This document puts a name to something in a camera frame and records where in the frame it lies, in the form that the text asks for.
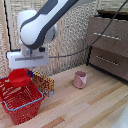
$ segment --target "drawer handle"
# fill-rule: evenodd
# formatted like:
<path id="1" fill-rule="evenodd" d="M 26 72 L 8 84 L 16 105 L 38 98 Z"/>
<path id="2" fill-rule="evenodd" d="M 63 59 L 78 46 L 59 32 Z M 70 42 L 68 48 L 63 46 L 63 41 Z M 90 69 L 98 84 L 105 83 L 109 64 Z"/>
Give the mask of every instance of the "drawer handle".
<path id="1" fill-rule="evenodd" d="M 101 34 L 100 33 L 93 33 L 94 35 L 98 35 L 98 36 L 100 36 Z M 119 37 L 111 37 L 111 36 L 107 36 L 107 35 L 102 35 L 103 37 L 107 37 L 107 38 L 111 38 L 111 39 L 115 39 L 115 40 L 122 40 L 122 39 L 120 39 Z"/>
<path id="2" fill-rule="evenodd" d="M 97 57 L 98 59 L 104 60 L 104 61 L 106 61 L 106 62 L 108 62 L 108 63 L 114 64 L 114 65 L 116 65 L 116 66 L 120 66 L 117 62 L 112 62 L 112 61 L 107 60 L 107 59 L 105 59 L 105 58 L 103 58 L 103 57 L 101 57 L 101 56 L 96 56 L 96 57 Z"/>

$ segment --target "light wood surface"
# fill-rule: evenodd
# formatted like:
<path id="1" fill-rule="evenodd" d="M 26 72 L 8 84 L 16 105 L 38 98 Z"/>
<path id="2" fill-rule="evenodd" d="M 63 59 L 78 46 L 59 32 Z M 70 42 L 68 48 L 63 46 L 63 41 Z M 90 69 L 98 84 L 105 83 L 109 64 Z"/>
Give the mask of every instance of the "light wood surface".
<path id="1" fill-rule="evenodd" d="M 73 86 L 76 71 L 87 73 L 84 89 Z M 0 128 L 110 128 L 128 102 L 128 86 L 90 66 L 51 76 L 55 94 L 46 97 L 38 115 L 14 126 L 0 105 Z"/>

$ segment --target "basket handle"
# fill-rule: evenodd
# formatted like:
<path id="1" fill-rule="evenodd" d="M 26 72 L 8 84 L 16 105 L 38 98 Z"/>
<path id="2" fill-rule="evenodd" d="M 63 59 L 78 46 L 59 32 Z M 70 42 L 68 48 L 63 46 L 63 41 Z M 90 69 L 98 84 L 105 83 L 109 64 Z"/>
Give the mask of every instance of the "basket handle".
<path id="1" fill-rule="evenodd" d="M 26 107 L 26 106 L 28 106 L 28 105 L 30 105 L 30 104 L 33 104 L 33 103 L 35 103 L 35 102 L 37 102 L 37 101 L 39 101 L 39 100 L 42 100 L 42 99 L 44 99 L 45 97 L 44 97 L 44 95 L 43 95 L 43 93 L 38 89 L 38 91 L 40 92 L 40 94 L 42 95 L 42 97 L 41 98 L 39 98 L 39 99 L 37 99 L 37 100 L 34 100 L 34 101 L 32 101 L 32 102 L 29 102 L 29 103 L 27 103 L 27 104 L 24 104 L 24 105 L 22 105 L 22 106 L 20 106 L 20 107 L 17 107 L 17 108 L 15 108 L 15 109 L 10 109 L 10 108 L 8 108 L 8 106 L 7 106 L 7 104 L 6 104 L 6 102 L 5 101 L 3 101 L 3 102 L 1 102 L 1 103 L 4 103 L 5 104 L 5 106 L 6 106 L 6 108 L 7 108 L 7 110 L 8 111 L 16 111 L 16 110 L 18 110 L 18 109 L 21 109 L 21 108 L 23 108 L 23 107 Z"/>

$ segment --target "metal handle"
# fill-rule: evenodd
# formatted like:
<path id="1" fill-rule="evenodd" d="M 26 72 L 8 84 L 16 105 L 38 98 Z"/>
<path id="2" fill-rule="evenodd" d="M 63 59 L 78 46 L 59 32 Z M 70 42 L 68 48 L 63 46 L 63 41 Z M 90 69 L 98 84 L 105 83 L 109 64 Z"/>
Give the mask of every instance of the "metal handle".
<path id="1" fill-rule="evenodd" d="M 10 108 L 8 108 L 8 106 L 7 106 L 7 104 L 6 104 L 6 102 L 5 101 L 3 101 L 3 102 L 1 102 L 1 103 L 4 103 L 5 104 L 5 106 L 6 106 L 6 108 L 7 108 L 7 110 L 8 111 L 16 111 L 16 110 L 18 110 L 18 109 L 21 109 L 21 108 L 23 108 L 23 107 L 26 107 L 26 106 L 28 106 L 28 105 L 30 105 L 30 104 L 33 104 L 33 103 L 35 103 L 35 102 L 37 102 L 37 101 L 39 101 L 39 100 L 42 100 L 43 98 L 44 98 L 44 95 L 43 95 L 43 93 L 38 89 L 38 91 L 41 93 L 41 95 L 42 95 L 42 97 L 41 98 L 39 98 L 39 99 L 37 99 L 37 100 L 34 100 L 34 101 L 32 101 L 32 102 L 30 102 L 30 103 L 27 103 L 27 104 L 24 104 L 24 105 L 22 105 L 22 106 L 20 106 L 20 107 L 17 107 L 17 108 L 15 108 L 15 109 L 10 109 Z"/>
<path id="2" fill-rule="evenodd" d="M 107 36 L 107 35 L 102 35 L 103 37 L 107 37 L 107 38 L 111 38 L 111 39 L 115 39 L 115 40 L 122 40 L 121 38 L 119 37 L 112 37 L 112 36 Z"/>
<path id="3" fill-rule="evenodd" d="M 103 57 L 101 57 L 101 56 L 96 56 L 96 57 L 97 57 L 98 59 L 104 60 L 104 61 L 106 61 L 106 62 L 108 62 L 108 63 L 114 64 L 114 65 L 116 65 L 116 66 L 120 66 L 118 63 L 112 62 L 112 61 L 110 61 L 110 60 L 107 60 L 107 59 L 105 59 L 105 58 L 103 58 Z"/>

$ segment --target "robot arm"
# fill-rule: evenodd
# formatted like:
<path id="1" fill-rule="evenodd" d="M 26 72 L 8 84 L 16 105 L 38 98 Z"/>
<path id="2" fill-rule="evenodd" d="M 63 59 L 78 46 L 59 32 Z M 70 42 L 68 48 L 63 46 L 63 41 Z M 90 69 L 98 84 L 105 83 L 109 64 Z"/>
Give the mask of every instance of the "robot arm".
<path id="1" fill-rule="evenodd" d="M 45 42 L 45 36 L 48 30 L 69 9 L 73 9 L 74 7 L 92 2 L 94 0 L 78 1 L 79 0 L 48 0 L 48 2 L 36 13 L 36 15 L 22 23 L 20 27 L 20 37 L 23 44 L 32 50 L 41 47 Z"/>
<path id="2" fill-rule="evenodd" d="M 7 52 L 9 67 L 19 69 L 47 65 L 49 56 L 44 44 L 50 43 L 57 36 L 55 23 L 69 9 L 92 1 L 48 0 L 38 12 L 32 9 L 19 12 L 17 25 L 21 50 Z"/>

